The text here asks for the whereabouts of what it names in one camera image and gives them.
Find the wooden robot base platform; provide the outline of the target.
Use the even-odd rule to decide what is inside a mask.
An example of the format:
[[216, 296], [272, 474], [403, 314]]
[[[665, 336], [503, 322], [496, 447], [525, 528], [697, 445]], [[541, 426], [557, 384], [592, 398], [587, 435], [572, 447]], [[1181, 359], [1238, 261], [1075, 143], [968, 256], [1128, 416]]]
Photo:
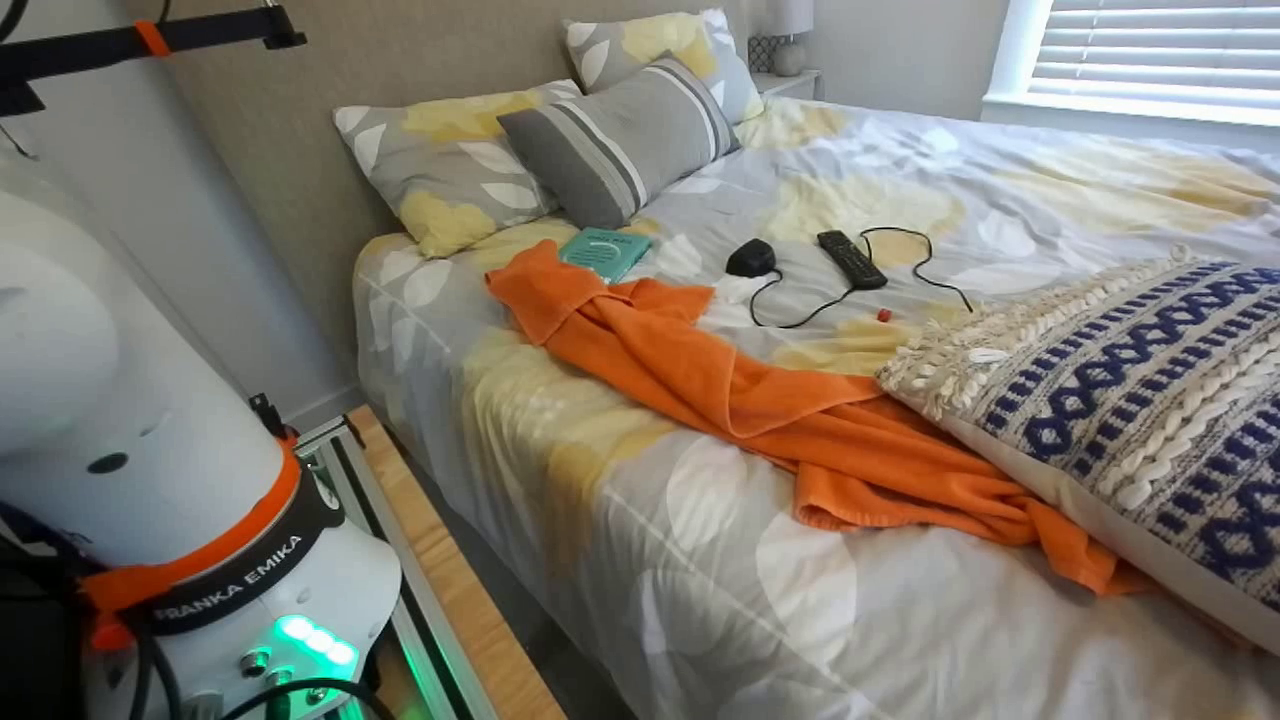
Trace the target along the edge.
[[401, 556], [401, 601], [367, 681], [396, 720], [562, 720], [379, 416], [358, 404], [300, 458]]

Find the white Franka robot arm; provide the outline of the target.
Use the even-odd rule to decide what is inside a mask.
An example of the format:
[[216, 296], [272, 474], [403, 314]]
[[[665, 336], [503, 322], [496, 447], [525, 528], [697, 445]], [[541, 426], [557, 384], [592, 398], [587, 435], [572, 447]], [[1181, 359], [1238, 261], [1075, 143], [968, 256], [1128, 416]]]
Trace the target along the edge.
[[396, 551], [20, 155], [0, 168], [0, 501], [71, 571], [92, 720], [365, 707]]

